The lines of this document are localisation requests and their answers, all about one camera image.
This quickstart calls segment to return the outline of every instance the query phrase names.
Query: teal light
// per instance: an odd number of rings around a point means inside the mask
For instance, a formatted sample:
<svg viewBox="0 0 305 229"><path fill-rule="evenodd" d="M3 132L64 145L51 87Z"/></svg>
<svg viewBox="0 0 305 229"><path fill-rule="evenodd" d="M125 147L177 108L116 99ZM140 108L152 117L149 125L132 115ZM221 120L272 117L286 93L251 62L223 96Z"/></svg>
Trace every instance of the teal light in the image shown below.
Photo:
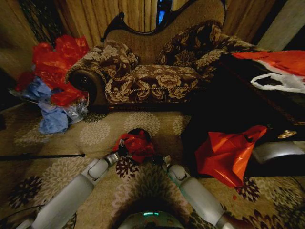
<svg viewBox="0 0 305 229"><path fill-rule="evenodd" d="M152 215L155 215L155 216L158 216L159 213L158 212L145 212L143 213L144 216L152 216Z"/></svg>
<svg viewBox="0 0 305 229"><path fill-rule="evenodd" d="M153 215L153 212L146 212L143 214L144 216L152 216Z"/></svg>

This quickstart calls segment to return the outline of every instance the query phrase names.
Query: patterned carpet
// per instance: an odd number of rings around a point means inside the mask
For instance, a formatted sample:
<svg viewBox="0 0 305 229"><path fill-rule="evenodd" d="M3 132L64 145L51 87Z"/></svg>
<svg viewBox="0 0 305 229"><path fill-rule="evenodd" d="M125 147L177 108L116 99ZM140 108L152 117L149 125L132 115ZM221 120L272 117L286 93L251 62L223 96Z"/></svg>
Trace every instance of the patterned carpet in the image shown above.
<svg viewBox="0 0 305 229"><path fill-rule="evenodd" d="M190 120L180 112L113 112L89 114L65 133L38 131L40 111L28 104L3 112L7 129L0 131L5 155L81 154L86 157L0 161L0 228L15 228L32 216L93 159L111 151L118 137L143 128L159 154L182 162L180 133ZM213 178L200 182L237 219L256 229L305 228L305 177L246 177L244 187L228 188ZM116 228L131 209L168 210L187 228L214 228L201 220L158 166L137 165L122 158L65 228Z"/></svg>

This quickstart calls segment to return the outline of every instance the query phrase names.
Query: floral upholstery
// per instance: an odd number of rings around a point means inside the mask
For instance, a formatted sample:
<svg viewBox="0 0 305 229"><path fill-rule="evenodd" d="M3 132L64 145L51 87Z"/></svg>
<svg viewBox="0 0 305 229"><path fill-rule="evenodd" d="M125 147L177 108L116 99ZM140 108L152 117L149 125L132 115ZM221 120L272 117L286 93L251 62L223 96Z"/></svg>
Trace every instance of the floral upholstery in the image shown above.
<svg viewBox="0 0 305 229"><path fill-rule="evenodd" d="M110 104L187 102L212 81L223 54L260 50L222 34L219 22L205 21L171 38L157 58L159 65L137 66L140 57L125 44L107 40L104 48L91 49L67 77L76 69L97 73L104 82L104 100Z"/></svg>
<svg viewBox="0 0 305 229"><path fill-rule="evenodd" d="M205 21L187 28L164 45L157 63L191 67L197 59L218 45L220 34L218 21Z"/></svg>
<svg viewBox="0 0 305 229"><path fill-rule="evenodd" d="M260 50L262 49L237 37L222 34L218 21L205 21L187 28L171 38L161 50L157 63L194 67L196 61L203 56L206 59L207 54L210 57L216 54L219 58L221 53Z"/></svg>
<svg viewBox="0 0 305 229"><path fill-rule="evenodd" d="M105 90L111 104L186 102L207 82L193 68L139 65L121 79L110 79Z"/></svg>
<svg viewBox="0 0 305 229"><path fill-rule="evenodd" d="M94 46L73 65L67 72L66 80L73 71L83 69L97 73L106 84L110 78L124 77L139 61L140 57L122 42L107 40L104 46Z"/></svg>

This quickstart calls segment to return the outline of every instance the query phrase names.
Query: sofa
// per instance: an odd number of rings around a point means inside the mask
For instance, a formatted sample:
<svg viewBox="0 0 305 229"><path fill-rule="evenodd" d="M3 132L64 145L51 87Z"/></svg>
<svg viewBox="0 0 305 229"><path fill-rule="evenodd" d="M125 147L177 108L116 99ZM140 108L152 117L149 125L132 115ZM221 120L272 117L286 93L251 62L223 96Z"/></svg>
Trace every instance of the sofa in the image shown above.
<svg viewBox="0 0 305 229"><path fill-rule="evenodd" d="M189 1L144 33L129 28L120 13L66 80L88 92L90 107L183 107L209 87L222 55L260 50L223 34L224 18L220 0Z"/></svg>

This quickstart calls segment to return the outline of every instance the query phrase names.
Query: red object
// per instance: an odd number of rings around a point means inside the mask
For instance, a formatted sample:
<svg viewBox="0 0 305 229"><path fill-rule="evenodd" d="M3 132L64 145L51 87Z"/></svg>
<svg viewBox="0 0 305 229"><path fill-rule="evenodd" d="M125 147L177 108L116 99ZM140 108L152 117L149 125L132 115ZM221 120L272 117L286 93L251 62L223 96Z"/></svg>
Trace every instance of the red object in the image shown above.
<svg viewBox="0 0 305 229"><path fill-rule="evenodd" d="M121 139L124 140L124 145L128 153L132 155L132 159L138 163L143 163L145 158L155 155L153 144L147 142L143 130L138 135L123 134L116 142L115 147L112 149L113 151L119 149Z"/></svg>
<svg viewBox="0 0 305 229"><path fill-rule="evenodd" d="M20 92L24 90L33 80L35 76L33 72L24 72L19 76L16 91Z"/></svg>
<svg viewBox="0 0 305 229"><path fill-rule="evenodd" d="M61 88L63 92L52 95L51 101L59 106L67 106L84 97L84 93L65 83L67 71L89 50L85 37L73 38L63 35L56 39L56 51L48 43L34 46L34 75L39 76L51 89Z"/></svg>
<svg viewBox="0 0 305 229"><path fill-rule="evenodd" d="M254 144L266 131L265 126L256 125L239 134L209 132L208 139L195 152L198 172L229 187L243 186Z"/></svg>
<svg viewBox="0 0 305 229"><path fill-rule="evenodd" d="M305 51L240 52L232 55L239 59L261 60L290 74L305 76Z"/></svg>

